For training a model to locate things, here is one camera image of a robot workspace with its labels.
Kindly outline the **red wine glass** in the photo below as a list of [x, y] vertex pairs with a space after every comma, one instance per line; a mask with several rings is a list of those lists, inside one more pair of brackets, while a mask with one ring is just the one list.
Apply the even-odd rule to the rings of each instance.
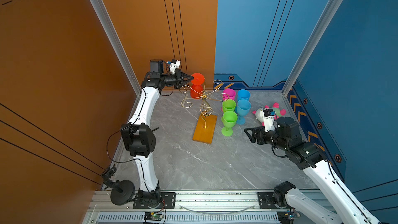
[[190, 89], [191, 98], [197, 100], [203, 95], [203, 84], [205, 83], [205, 77], [201, 73], [194, 73], [191, 81], [192, 86]]

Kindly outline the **green wine glass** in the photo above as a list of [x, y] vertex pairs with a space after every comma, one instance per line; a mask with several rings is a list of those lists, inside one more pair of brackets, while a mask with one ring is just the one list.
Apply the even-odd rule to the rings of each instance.
[[222, 103], [222, 112], [235, 111], [236, 102], [233, 99], [228, 99]]
[[221, 132], [224, 136], [231, 136], [233, 134], [232, 128], [236, 125], [238, 116], [234, 111], [226, 111], [223, 113], [222, 122], [224, 127]]

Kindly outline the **pink wine glass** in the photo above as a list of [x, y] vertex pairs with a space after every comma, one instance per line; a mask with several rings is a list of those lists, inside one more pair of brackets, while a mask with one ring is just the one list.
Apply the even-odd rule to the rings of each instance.
[[231, 88], [226, 88], [223, 90], [222, 92], [222, 100], [226, 101], [226, 100], [235, 100], [235, 96], [236, 96], [236, 92], [235, 90], [231, 89]]

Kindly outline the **light blue wine glass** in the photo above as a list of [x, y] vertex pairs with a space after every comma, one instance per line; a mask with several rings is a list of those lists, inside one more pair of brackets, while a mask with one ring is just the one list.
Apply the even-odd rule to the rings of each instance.
[[243, 125], [246, 122], [245, 116], [250, 112], [251, 103], [248, 100], [239, 100], [236, 106], [236, 113], [238, 115], [236, 124]]

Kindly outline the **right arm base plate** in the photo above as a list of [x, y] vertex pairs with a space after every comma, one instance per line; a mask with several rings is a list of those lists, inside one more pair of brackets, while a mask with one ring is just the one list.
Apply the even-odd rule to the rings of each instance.
[[260, 209], [274, 209], [274, 208], [279, 208], [276, 205], [276, 201], [274, 199], [274, 193], [273, 192], [258, 192], [258, 202]]

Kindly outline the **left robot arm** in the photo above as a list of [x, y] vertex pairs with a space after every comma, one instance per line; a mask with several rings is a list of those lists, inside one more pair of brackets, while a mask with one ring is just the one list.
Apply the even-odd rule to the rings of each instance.
[[125, 149], [133, 157], [140, 177], [140, 187], [136, 196], [140, 204], [155, 208], [161, 203], [160, 185], [155, 175], [152, 156], [156, 138], [150, 128], [155, 104], [165, 87], [177, 90], [192, 79], [193, 76], [180, 69], [179, 60], [151, 60], [150, 71], [146, 73], [141, 84], [138, 107], [127, 124], [121, 127]]

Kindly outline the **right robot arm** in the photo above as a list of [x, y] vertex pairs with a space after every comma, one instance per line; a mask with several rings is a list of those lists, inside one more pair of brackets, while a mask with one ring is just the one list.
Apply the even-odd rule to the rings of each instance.
[[291, 207], [316, 224], [378, 224], [380, 221], [354, 196], [330, 165], [324, 152], [314, 143], [302, 140], [300, 125], [290, 117], [274, 121], [273, 129], [265, 127], [244, 130], [252, 143], [270, 144], [284, 151], [321, 190], [335, 211], [329, 211], [308, 198], [294, 184], [285, 181], [274, 188], [274, 201], [280, 207]]

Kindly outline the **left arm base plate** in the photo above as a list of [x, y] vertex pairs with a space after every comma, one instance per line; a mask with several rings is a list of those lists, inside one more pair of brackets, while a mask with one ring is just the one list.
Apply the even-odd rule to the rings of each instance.
[[161, 192], [160, 199], [157, 200], [150, 196], [147, 192], [139, 192], [136, 195], [136, 200], [134, 201], [134, 209], [161, 209], [166, 210], [174, 209], [176, 203], [176, 193], [175, 192]]

